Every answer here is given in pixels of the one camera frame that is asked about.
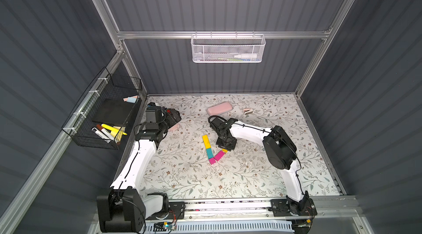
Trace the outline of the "small wooden stamp block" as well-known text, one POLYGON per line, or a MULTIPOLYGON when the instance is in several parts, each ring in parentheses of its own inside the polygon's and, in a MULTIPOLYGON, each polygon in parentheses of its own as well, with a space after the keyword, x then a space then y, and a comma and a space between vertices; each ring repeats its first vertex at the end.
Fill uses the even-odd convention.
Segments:
POLYGON ((253 113, 253 109, 252 108, 245 108, 244 110, 243 110, 243 112, 244 112, 244 114, 245 115, 249 115, 249 114, 252 114, 253 113))

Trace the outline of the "pink pen cup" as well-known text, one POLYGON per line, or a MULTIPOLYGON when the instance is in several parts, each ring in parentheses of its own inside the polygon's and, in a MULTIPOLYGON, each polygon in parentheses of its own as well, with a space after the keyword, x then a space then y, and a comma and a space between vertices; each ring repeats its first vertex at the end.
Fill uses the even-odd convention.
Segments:
POLYGON ((175 124, 174 126, 172 126, 171 128, 169 128, 168 131, 175 131, 180 127, 180 124, 175 124))

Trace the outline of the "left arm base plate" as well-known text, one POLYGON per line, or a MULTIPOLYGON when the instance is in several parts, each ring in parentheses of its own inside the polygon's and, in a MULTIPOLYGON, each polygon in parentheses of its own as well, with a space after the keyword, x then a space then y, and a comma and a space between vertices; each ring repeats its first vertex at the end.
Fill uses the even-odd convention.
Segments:
POLYGON ((147 220, 161 220, 161 221, 173 221, 183 219, 185 216, 184 209, 186 208, 185 202, 170 202, 169 212, 159 212, 152 214, 147 220))

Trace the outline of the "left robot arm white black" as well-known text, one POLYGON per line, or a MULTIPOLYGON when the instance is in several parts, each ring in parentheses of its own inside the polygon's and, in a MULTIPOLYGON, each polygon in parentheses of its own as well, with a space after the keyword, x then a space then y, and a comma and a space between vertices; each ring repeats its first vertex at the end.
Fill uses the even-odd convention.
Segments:
POLYGON ((179 111, 151 102, 146 120, 134 126, 132 152, 111 186, 97 196, 97 212, 102 233, 144 233, 150 217, 165 219, 170 213, 168 195, 154 192, 141 198, 138 187, 147 166, 168 131, 181 121, 179 111))

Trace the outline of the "teal rectangular block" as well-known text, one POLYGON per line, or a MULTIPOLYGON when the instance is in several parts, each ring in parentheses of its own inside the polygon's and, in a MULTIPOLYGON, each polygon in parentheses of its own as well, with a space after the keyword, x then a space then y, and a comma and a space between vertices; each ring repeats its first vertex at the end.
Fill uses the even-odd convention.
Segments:
POLYGON ((211 148, 206 148, 207 158, 212 159, 214 158, 213 151, 211 148))

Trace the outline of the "black notebook in basket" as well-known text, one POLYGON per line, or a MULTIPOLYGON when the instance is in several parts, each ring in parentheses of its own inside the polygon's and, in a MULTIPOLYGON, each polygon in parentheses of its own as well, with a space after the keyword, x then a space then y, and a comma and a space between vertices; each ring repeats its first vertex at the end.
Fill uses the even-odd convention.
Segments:
POLYGON ((94 114, 94 123, 122 126, 130 115, 134 104, 121 100, 105 99, 94 114))

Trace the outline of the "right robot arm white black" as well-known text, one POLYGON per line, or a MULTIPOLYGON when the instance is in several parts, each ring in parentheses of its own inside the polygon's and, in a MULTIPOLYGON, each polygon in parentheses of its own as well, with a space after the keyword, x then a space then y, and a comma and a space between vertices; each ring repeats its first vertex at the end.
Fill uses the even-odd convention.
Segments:
POLYGON ((263 128, 247 125, 237 119, 224 119, 218 115, 208 118, 209 125, 217 134, 216 145, 232 151, 238 139, 262 146, 270 164, 281 171, 287 190, 286 205, 290 214, 296 216, 316 215, 313 200, 303 191, 298 172, 302 169, 297 147, 281 126, 263 128))

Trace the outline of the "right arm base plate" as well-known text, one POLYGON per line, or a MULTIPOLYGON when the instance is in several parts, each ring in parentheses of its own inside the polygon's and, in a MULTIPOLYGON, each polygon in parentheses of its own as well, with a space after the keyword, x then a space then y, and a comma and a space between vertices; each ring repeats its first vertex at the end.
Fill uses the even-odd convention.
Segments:
POLYGON ((304 199, 299 202, 290 198, 270 200, 269 211, 272 212, 275 217, 318 215, 313 200, 308 197, 304 197, 304 199))

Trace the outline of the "pink pencil case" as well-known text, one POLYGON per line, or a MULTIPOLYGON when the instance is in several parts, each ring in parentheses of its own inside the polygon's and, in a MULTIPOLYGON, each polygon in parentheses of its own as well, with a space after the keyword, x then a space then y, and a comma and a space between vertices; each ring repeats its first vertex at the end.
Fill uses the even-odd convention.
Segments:
POLYGON ((209 116, 221 115, 231 110, 233 110, 233 106, 229 102, 223 102, 208 108, 207 113, 209 116))

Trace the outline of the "small green circuit board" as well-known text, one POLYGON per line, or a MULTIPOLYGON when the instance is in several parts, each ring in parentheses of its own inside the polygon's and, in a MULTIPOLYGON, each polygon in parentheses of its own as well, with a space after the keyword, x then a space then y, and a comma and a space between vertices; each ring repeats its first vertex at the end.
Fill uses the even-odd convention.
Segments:
POLYGON ((153 224, 153 231, 154 232, 168 232, 171 233, 173 230, 175 230, 175 225, 168 223, 168 222, 162 222, 162 223, 154 223, 153 224))

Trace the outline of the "magenta rectangular block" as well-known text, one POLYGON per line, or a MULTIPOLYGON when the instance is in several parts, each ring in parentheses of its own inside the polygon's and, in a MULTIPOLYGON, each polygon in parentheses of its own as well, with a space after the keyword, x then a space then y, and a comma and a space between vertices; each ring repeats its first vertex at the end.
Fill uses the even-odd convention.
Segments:
POLYGON ((214 159, 215 161, 220 161, 223 157, 225 156, 225 152, 224 151, 219 151, 215 156, 214 159))

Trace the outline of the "yellow highlighter in basket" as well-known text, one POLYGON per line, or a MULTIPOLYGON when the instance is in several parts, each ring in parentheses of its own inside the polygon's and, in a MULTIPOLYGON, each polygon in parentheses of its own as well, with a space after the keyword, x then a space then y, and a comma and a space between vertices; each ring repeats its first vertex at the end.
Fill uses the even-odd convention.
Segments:
POLYGON ((109 126, 107 124, 101 124, 101 126, 107 129, 113 137, 116 137, 117 135, 127 135, 127 133, 125 132, 125 127, 109 126))

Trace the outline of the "white marker in black basket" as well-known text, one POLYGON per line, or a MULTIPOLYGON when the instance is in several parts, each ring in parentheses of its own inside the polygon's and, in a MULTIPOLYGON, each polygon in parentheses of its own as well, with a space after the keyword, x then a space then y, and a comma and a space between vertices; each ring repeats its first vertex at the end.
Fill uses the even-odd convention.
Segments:
POLYGON ((113 141, 113 139, 110 139, 106 134, 104 134, 102 131, 100 131, 98 128, 93 127, 92 131, 99 136, 101 139, 105 140, 107 143, 110 143, 113 141))

